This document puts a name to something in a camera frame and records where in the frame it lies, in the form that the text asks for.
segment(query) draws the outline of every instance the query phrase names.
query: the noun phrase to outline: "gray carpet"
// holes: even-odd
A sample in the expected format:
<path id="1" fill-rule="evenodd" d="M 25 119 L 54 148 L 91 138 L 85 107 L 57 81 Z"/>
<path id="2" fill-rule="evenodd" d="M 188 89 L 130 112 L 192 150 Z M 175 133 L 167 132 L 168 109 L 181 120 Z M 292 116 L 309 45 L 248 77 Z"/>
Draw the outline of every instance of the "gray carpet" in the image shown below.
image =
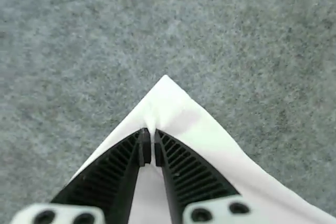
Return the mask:
<path id="1" fill-rule="evenodd" d="M 336 216 L 335 0 L 0 0 L 0 220 L 49 200 L 168 74 Z"/>

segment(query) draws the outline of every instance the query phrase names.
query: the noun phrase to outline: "white cloth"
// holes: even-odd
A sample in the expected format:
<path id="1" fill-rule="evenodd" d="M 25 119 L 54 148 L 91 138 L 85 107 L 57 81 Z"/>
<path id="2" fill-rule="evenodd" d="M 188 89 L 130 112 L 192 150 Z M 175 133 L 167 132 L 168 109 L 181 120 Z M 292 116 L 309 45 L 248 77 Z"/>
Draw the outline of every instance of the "white cloth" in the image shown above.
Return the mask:
<path id="1" fill-rule="evenodd" d="M 336 223 L 331 215 L 304 201 L 254 163 L 218 122 L 168 76 L 161 78 L 73 178 L 115 143 L 143 127 L 149 129 L 152 141 L 155 129 L 159 129 L 198 152 L 244 198 L 262 209 L 270 223 Z M 154 163 L 139 171 L 131 224 L 171 223 L 162 172 Z"/>

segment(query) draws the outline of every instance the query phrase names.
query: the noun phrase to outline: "carpet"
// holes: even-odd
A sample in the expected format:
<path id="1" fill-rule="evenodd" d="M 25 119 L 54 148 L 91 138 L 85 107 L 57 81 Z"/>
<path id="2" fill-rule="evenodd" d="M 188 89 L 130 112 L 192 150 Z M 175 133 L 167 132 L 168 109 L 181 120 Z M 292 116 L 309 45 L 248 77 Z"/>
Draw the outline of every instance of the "carpet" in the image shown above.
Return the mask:
<path id="1" fill-rule="evenodd" d="M 334 0 L 0 0 L 0 220 L 50 200 L 164 74 L 336 216 Z"/>

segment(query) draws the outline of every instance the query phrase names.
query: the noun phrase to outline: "white fabric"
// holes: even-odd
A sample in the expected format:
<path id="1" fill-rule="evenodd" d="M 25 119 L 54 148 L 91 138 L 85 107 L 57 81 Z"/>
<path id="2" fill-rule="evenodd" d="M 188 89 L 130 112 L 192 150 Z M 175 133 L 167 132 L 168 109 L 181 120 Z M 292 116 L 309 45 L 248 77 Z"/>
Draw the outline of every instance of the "white fabric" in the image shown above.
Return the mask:
<path id="1" fill-rule="evenodd" d="M 131 113 L 84 162 L 73 178 L 99 155 L 140 128 L 162 130 L 197 151 L 248 200 L 262 209 L 270 223 L 336 223 L 262 170 L 234 139 L 168 76 L 149 91 Z M 170 224 L 160 168 L 139 171 L 129 219 L 131 224 Z"/>

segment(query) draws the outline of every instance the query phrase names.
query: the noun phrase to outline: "screw hole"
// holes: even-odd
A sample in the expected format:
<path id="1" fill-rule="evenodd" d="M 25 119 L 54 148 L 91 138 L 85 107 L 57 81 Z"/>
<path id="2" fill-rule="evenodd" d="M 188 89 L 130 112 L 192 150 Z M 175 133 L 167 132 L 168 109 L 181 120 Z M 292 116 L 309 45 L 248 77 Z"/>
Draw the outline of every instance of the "screw hole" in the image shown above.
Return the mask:
<path id="1" fill-rule="evenodd" d="M 212 215 L 204 208 L 196 208 L 191 213 L 191 218 L 194 222 L 207 222 L 212 220 Z"/>
<path id="2" fill-rule="evenodd" d="M 93 224 L 95 222 L 94 220 L 95 219 L 92 214 L 84 213 L 77 216 L 73 221 L 73 224 Z"/>
<path id="3" fill-rule="evenodd" d="M 236 215 L 236 214 L 247 214 L 248 212 L 250 212 L 250 209 L 248 208 L 248 206 L 246 206 L 245 204 L 242 204 L 242 203 L 238 203 L 238 202 L 231 203 L 229 208 L 230 208 L 230 211 L 234 215 Z"/>
<path id="4" fill-rule="evenodd" d="M 34 219 L 34 224 L 50 224 L 55 218 L 55 213 L 51 210 L 40 212 Z"/>

